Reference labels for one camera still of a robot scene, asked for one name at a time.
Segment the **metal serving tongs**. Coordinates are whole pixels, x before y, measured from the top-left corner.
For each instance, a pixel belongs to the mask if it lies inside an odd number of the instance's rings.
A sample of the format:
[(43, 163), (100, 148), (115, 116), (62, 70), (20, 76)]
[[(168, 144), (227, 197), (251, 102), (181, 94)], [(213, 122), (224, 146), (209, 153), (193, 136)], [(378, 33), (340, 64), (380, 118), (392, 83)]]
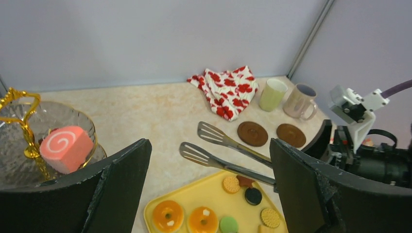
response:
[(216, 149), (210, 152), (191, 142), (182, 142), (179, 146), (179, 153), (183, 158), (205, 167), (229, 171), (273, 188), (276, 187), (275, 178), (241, 164), (245, 161), (245, 157), (248, 157), (249, 161), (254, 160), (260, 165), (272, 168), (272, 162), (268, 156), (238, 143), (219, 128), (204, 121), (198, 123), (197, 135), (202, 140), (216, 145)]

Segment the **pink swirl roll cake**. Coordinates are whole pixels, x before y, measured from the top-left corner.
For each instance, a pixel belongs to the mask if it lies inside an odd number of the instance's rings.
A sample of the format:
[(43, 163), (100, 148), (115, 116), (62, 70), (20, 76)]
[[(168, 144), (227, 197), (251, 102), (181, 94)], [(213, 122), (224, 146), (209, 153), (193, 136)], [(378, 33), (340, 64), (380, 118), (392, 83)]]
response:
[(79, 126), (66, 126), (51, 132), (40, 144), (42, 158), (63, 174), (75, 172), (94, 147), (87, 132)]

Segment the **orange glazed donut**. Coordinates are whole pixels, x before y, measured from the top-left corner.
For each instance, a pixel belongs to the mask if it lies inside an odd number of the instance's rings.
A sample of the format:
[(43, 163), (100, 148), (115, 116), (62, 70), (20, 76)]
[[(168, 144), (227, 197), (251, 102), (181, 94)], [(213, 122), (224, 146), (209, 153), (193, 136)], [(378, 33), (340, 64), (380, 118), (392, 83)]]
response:
[(184, 218), (184, 209), (179, 203), (165, 200), (154, 208), (152, 226), (157, 233), (176, 233), (183, 226)]
[(189, 233), (216, 233), (219, 228), (219, 221), (215, 212), (206, 207), (196, 207), (189, 214), (187, 219)]

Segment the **green macaron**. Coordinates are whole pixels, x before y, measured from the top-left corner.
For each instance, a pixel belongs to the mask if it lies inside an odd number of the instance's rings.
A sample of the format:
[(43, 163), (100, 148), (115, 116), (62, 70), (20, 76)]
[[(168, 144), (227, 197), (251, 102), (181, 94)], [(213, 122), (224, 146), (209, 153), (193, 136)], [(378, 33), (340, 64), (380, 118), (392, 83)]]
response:
[(233, 217), (224, 216), (220, 220), (219, 229), (222, 233), (237, 233), (239, 231), (239, 225)]

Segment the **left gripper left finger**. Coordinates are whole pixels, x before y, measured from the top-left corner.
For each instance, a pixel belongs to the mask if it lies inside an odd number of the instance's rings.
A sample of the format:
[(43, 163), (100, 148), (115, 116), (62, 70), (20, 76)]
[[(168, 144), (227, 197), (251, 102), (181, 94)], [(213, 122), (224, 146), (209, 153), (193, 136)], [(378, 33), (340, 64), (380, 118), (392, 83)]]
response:
[(3, 233), (129, 233), (148, 171), (152, 144), (119, 152), (39, 187), (2, 190)]

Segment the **three-tier glass dessert stand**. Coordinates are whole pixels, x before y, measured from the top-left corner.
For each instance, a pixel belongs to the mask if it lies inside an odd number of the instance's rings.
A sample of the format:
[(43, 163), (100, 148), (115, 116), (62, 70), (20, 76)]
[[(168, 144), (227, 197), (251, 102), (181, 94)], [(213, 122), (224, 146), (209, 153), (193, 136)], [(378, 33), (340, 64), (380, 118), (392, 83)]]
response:
[(41, 157), (40, 145), (54, 130), (66, 126), (79, 126), (93, 142), (80, 168), (107, 157), (85, 113), (63, 103), (42, 101), (37, 93), (9, 88), (0, 99), (0, 188), (36, 187), (63, 176)]

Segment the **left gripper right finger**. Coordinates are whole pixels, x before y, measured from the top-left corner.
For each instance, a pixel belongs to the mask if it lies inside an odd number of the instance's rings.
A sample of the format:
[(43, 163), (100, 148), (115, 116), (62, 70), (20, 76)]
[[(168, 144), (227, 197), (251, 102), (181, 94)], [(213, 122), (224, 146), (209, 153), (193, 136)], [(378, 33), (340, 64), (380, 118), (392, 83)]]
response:
[(412, 191), (336, 168), (280, 139), (270, 142), (291, 233), (409, 233)]

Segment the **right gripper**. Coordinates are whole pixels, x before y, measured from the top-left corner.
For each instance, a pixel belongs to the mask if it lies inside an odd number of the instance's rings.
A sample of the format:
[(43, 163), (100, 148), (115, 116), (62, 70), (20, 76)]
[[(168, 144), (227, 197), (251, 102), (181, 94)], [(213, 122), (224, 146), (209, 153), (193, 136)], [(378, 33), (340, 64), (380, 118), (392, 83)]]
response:
[(394, 144), (381, 143), (378, 146), (360, 145), (354, 150), (354, 143), (346, 126), (339, 126), (330, 143), (332, 121), (325, 119), (315, 137), (302, 152), (320, 158), (346, 172), (377, 182), (412, 187), (412, 151), (397, 147), (397, 138), (388, 131), (372, 129), (368, 134), (381, 135)]

